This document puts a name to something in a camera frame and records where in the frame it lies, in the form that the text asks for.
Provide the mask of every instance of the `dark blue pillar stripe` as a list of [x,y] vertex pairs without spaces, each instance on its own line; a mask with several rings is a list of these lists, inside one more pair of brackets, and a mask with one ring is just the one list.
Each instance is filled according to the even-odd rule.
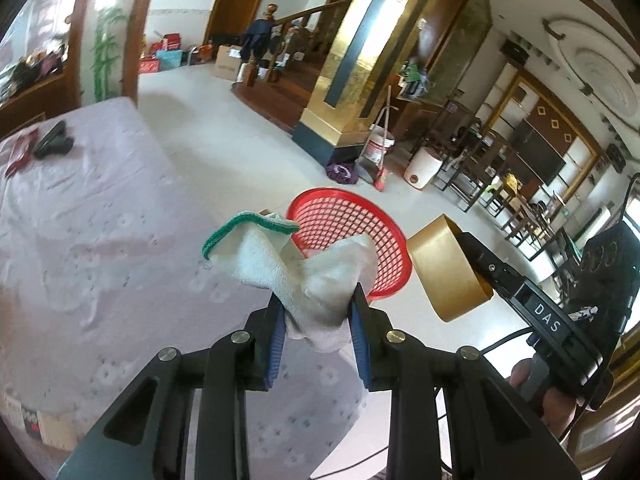
[[418,2],[416,3],[414,10],[412,11],[409,19],[404,25],[404,30],[398,37],[398,42],[394,46],[391,54],[386,58],[386,61],[382,66],[382,70],[380,71],[380,75],[378,76],[378,79],[376,79],[376,83],[373,85],[373,90],[371,91],[371,94],[369,94],[369,98],[362,108],[362,111],[360,113],[361,119],[368,117],[371,113],[371,110],[373,109],[373,106],[376,104],[376,100],[378,99],[378,95],[380,94],[382,87],[386,84],[389,75],[391,74],[391,71],[396,64],[396,61],[398,61],[400,52],[404,48],[404,45],[406,44],[411,31],[414,29],[415,24],[420,17],[420,14],[424,10],[424,6],[427,4],[427,1],[428,0],[418,0]]
[[353,72],[356,66],[362,47],[369,37],[371,26],[380,15],[380,10],[382,10],[385,1],[386,0],[371,0],[369,7],[367,7],[364,17],[358,26],[358,30],[356,30],[351,44],[347,47],[347,52],[344,53],[344,57],[335,73],[334,80],[331,82],[331,86],[329,86],[329,90],[324,98],[324,102],[329,106],[335,108],[338,105],[338,101],[345,86],[347,86],[351,72]]

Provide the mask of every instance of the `bed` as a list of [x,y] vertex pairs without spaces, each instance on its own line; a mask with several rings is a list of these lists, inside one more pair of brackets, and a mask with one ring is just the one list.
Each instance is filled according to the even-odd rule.
[[[270,297],[203,259],[220,222],[128,99],[64,118],[73,150],[0,182],[0,411],[46,479],[68,452],[30,436],[7,399],[59,417],[81,438],[159,349],[206,348]],[[58,120],[42,123],[40,136]],[[14,141],[0,142],[2,175]],[[282,363],[273,390],[247,397],[250,464],[262,480],[309,478],[366,402],[337,353],[288,340]]]

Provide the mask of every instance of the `blue gripper pad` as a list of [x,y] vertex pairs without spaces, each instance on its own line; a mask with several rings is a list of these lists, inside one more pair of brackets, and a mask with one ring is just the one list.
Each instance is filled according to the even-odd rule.
[[269,341],[269,366],[264,378],[269,388],[273,386],[273,382],[278,377],[280,361],[282,360],[282,349],[284,348],[284,339],[286,336],[287,330],[284,324],[284,307],[281,304],[273,332],[271,333],[271,339]]
[[353,352],[356,356],[356,364],[358,365],[358,374],[367,390],[371,389],[371,348],[367,340],[366,331],[362,323],[358,302],[355,294],[351,298],[349,327],[351,329],[351,341],[353,343]]

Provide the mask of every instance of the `gold pillar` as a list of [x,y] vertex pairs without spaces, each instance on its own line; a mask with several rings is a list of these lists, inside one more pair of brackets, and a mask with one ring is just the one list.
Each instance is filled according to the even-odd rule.
[[442,17],[463,2],[353,0],[293,140],[321,164],[357,155],[420,29],[433,35],[434,46],[445,41],[452,20]]

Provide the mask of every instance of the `red item on bed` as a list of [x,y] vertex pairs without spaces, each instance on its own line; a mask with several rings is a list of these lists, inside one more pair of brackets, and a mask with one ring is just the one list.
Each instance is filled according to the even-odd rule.
[[38,128],[31,130],[15,139],[14,146],[9,156],[9,164],[6,168],[5,178],[11,178],[14,174],[24,168],[31,160],[31,152],[38,140]]

